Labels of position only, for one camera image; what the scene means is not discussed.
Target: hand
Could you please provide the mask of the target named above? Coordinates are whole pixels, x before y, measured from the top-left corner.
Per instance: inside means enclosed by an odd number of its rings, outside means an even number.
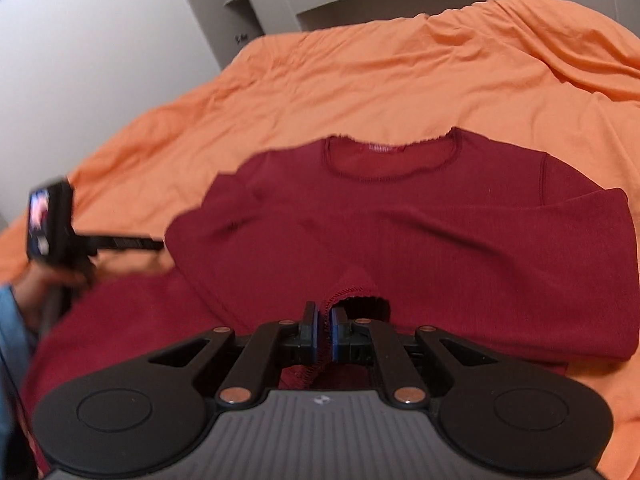
[[[15,303],[28,330],[37,332],[42,320],[42,303],[52,286],[82,288],[89,285],[89,274],[62,267],[31,262],[13,283]]]

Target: blue sleeve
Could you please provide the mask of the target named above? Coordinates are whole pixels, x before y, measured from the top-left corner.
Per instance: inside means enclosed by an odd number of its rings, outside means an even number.
[[[32,338],[22,323],[9,287],[0,288],[0,480],[4,478],[6,446],[14,428],[15,391],[7,376],[7,367],[20,388],[31,359]]]

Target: wrinkled fabric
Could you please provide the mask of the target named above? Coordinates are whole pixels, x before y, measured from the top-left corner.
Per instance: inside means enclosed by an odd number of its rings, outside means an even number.
[[[43,341],[28,410],[74,377],[212,326],[296,319],[309,300],[326,319],[342,300],[380,298],[400,332],[432,324],[537,362],[633,355],[640,286],[621,189],[458,128],[397,154],[355,143],[358,168],[377,170],[450,147],[434,167],[379,178],[336,171],[334,140],[217,177],[166,233],[173,270],[96,286]],[[284,386],[320,378],[329,345],[324,334],[319,363],[284,370]]]
[[[267,36],[211,83],[149,111],[72,174],[78,230],[161,236],[200,204],[219,172],[251,155],[341,134],[405,144],[452,124],[548,152],[602,187],[620,187],[640,221],[640,40],[559,0],[489,0],[416,16]],[[25,219],[0,235],[0,281],[26,264]],[[158,272],[168,253],[105,254],[102,276]],[[640,478],[640,354],[575,363],[614,413],[600,462]]]

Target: person's arm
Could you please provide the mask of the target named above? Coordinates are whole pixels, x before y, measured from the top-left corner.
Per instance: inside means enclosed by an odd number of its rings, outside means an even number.
[[[85,283],[79,272],[33,263],[12,286],[0,287],[0,480],[14,430],[16,389],[20,389],[29,366],[42,302],[53,285],[78,287]]]

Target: bed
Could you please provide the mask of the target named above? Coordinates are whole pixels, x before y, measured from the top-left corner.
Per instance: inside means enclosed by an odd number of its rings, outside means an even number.
[[[331,134],[405,144],[452,125],[542,150],[628,195],[640,227],[640,40],[560,0],[489,0],[437,16],[260,38],[215,80],[143,114],[72,172],[78,231],[161,237],[217,173]],[[25,219],[0,235],[0,281],[24,268]],[[101,279],[172,266],[100,257]],[[609,403],[599,469],[640,479],[640,353],[572,363]]]

